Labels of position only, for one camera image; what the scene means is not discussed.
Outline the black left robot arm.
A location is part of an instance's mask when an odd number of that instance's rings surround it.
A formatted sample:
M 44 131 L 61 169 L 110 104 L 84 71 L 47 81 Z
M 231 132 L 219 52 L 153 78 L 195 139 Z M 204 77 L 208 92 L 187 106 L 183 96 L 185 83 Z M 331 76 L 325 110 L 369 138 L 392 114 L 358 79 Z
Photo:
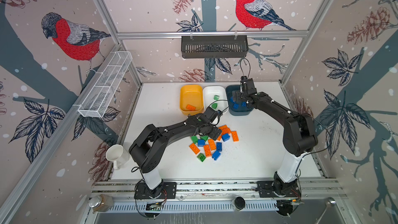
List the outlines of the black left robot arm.
M 219 121 L 223 112 L 208 107 L 204 113 L 189 115 L 184 121 L 166 127 L 147 125 L 129 148 L 129 154 L 138 165 L 143 182 L 142 191 L 136 197 L 145 194 L 149 198 L 157 198 L 167 194 L 163 189 L 163 179 L 158 171 L 158 165 L 166 148 L 187 137 L 195 135 L 208 136 L 217 139 L 221 130 L 214 121 Z

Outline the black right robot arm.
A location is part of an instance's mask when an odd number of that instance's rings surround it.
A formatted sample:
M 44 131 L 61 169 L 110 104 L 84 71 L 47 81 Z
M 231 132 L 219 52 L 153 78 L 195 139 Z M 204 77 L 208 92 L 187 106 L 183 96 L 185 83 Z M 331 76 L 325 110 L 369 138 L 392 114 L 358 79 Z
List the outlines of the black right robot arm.
M 262 111 L 284 128 L 283 145 L 286 149 L 282 164 L 274 174 L 273 192 L 284 197 L 297 186 L 297 172 L 302 159 L 318 144 L 313 118 L 290 110 L 264 92 L 258 92 L 253 79 L 240 78 L 240 90 L 233 92 L 236 103 Z

